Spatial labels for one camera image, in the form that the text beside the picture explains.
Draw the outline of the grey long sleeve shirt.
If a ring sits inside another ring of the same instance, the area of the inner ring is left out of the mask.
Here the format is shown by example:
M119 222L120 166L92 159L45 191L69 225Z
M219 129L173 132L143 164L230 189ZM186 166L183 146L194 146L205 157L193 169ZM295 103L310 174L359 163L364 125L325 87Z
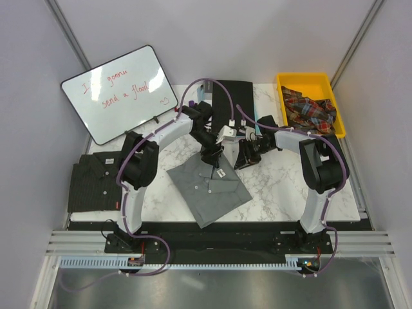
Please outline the grey long sleeve shirt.
M167 171L201 229L252 200L225 155L218 163L218 167L209 165L196 153Z

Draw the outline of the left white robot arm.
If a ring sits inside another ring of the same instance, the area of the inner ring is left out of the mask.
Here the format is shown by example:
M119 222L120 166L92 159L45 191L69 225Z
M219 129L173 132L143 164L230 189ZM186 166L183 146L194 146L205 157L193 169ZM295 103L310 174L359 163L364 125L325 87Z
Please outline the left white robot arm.
M134 253L141 246L141 237L135 232L142 226L145 191L156 177L158 157L165 147L182 136L191 135L201 145L201 160L211 167L219 167L223 146L217 135L205 127L212 114L212 106L206 102L182 106L172 120L146 136L134 131L126 134L116 178L122 188L122 205L113 234L127 253Z

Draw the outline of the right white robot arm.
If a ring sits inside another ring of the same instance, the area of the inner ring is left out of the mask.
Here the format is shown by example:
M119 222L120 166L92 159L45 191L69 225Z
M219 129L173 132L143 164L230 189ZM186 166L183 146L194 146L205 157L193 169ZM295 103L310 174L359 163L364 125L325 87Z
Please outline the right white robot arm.
M236 169L260 163L261 156L272 150L287 149L300 156L308 197L295 230L295 246L310 253L318 244L327 242L326 215L332 196L341 190L350 175L349 167L334 133L317 135L292 127L278 127L273 117L257 121L260 135L245 128L239 141Z

